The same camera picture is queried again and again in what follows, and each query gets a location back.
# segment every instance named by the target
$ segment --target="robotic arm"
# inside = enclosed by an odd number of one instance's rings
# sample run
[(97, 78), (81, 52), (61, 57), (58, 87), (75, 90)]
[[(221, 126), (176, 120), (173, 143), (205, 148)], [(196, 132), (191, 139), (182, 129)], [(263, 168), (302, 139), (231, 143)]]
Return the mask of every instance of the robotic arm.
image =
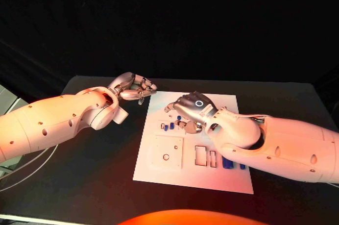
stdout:
[(205, 130), (230, 160), (297, 181), (339, 183), (339, 133), (302, 121), (218, 110), (199, 92), (171, 103), (171, 110), (189, 120), (176, 121), (188, 133)]
[(109, 87), (36, 101), (0, 116), (0, 162), (55, 146), (87, 127), (98, 130), (111, 120), (120, 124), (129, 114), (119, 100), (139, 100), (142, 104), (156, 89), (145, 77), (127, 72)]

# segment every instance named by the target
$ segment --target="white paper sheet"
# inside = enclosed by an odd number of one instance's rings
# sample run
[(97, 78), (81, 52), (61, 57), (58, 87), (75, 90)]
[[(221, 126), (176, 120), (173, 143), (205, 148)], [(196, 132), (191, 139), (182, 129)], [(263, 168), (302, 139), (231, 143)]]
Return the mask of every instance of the white paper sheet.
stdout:
[[(176, 125), (171, 129), (178, 112), (173, 110), (166, 113), (165, 107), (184, 94), (188, 93), (159, 91), (150, 98), (133, 180), (254, 194), (248, 167), (241, 170), (235, 163), (234, 169), (222, 168), (222, 156), (205, 132), (188, 134)], [(218, 109), (225, 106), (238, 113), (234, 95), (205, 95)], [(168, 131), (162, 129), (162, 124), (169, 125)], [(195, 164), (196, 146), (207, 147), (207, 166)], [(215, 151), (217, 168), (212, 167), (211, 151)]]

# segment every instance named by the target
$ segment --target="blue block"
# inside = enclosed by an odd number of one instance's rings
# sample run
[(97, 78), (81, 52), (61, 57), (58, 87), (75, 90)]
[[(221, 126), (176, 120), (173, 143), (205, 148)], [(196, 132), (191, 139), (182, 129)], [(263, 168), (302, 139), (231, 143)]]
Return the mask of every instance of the blue block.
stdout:
[(222, 157), (222, 167), (224, 169), (233, 169), (234, 168), (234, 162), (228, 160), (225, 157)]

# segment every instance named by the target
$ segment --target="black table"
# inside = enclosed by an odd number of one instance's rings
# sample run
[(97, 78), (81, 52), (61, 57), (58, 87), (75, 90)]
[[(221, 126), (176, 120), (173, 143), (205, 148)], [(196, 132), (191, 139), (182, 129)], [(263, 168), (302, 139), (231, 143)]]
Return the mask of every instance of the black table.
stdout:
[[(107, 86), (111, 77), (77, 76), (64, 94)], [(160, 91), (237, 95), (241, 114), (269, 114), (336, 130), (315, 88), (305, 83), (152, 79)], [(121, 125), (85, 129), (62, 143), (49, 162), (0, 193), (0, 214), (111, 225), (162, 210), (211, 210), (269, 224), (328, 224), (339, 220), (339, 188), (303, 183), (251, 169), (254, 195), (133, 181), (149, 98), (124, 101)], [(6, 184), (28, 175), (26, 169)]]

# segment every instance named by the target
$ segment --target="robotic hand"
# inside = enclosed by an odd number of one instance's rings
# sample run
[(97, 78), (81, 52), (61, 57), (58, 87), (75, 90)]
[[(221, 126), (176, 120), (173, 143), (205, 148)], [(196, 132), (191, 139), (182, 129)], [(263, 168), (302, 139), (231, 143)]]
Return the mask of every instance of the robotic hand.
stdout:
[(339, 134), (306, 122), (269, 115), (241, 115), (218, 109), (194, 92), (171, 103), (189, 122), (176, 121), (188, 133), (205, 129), (225, 158), (282, 177), (339, 183)]
[(120, 124), (129, 114), (119, 100), (139, 100), (142, 104), (156, 89), (145, 77), (127, 72), (109, 87), (36, 101), (0, 116), (0, 162), (55, 146), (87, 127), (98, 130), (111, 120)]

